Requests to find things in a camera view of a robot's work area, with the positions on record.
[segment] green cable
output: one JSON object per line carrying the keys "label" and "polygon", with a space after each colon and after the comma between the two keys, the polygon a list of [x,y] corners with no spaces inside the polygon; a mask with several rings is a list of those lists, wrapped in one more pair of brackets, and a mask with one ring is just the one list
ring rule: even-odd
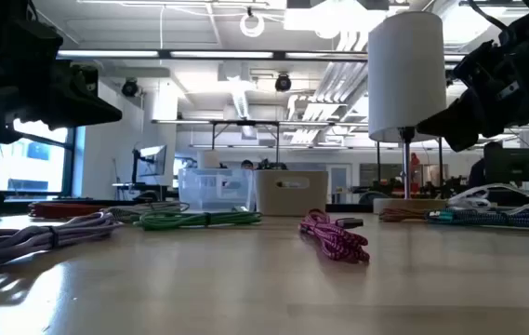
{"label": "green cable", "polygon": [[257,212],[225,212],[225,213],[176,213],[155,210],[144,213],[134,225],[145,231],[169,230],[190,227],[209,227],[217,225],[247,225],[260,222]]}

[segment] wooden table surface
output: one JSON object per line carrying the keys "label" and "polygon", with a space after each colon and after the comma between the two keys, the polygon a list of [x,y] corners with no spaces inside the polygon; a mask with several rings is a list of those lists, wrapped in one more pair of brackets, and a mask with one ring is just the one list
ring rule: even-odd
{"label": "wooden table surface", "polygon": [[529,232],[350,216],[368,266],[326,259],[285,218],[26,257],[0,268],[0,334],[529,334]]}

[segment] security camera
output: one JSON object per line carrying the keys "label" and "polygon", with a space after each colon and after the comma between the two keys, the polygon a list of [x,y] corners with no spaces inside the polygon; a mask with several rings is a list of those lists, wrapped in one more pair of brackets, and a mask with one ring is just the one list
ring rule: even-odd
{"label": "security camera", "polygon": [[286,92],[291,89],[291,79],[289,79],[289,74],[279,74],[274,87],[277,92]]}
{"label": "security camera", "polygon": [[140,93],[137,78],[127,78],[126,83],[122,86],[122,94],[129,98],[137,97]]}

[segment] pink braided cable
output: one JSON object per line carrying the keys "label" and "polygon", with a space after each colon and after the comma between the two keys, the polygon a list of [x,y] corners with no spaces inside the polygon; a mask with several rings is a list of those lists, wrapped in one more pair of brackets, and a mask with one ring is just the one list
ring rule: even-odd
{"label": "pink braided cable", "polygon": [[299,225],[299,230],[318,238],[322,252],[331,260],[369,261],[369,254],[363,249],[363,246],[367,246],[367,239],[337,226],[326,213],[318,209],[310,211]]}

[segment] white cylinder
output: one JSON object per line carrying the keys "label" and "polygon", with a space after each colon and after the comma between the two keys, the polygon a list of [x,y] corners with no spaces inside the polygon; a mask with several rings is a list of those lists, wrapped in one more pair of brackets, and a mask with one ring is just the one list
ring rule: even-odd
{"label": "white cylinder", "polygon": [[220,168],[219,163],[215,150],[198,152],[198,168]]}
{"label": "white cylinder", "polygon": [[[399,127],[415,127],[446,108],[442,20],[404,12],[369,34],[369,137],[400,142]],[[416,134],[413,141],[434,137]]]}

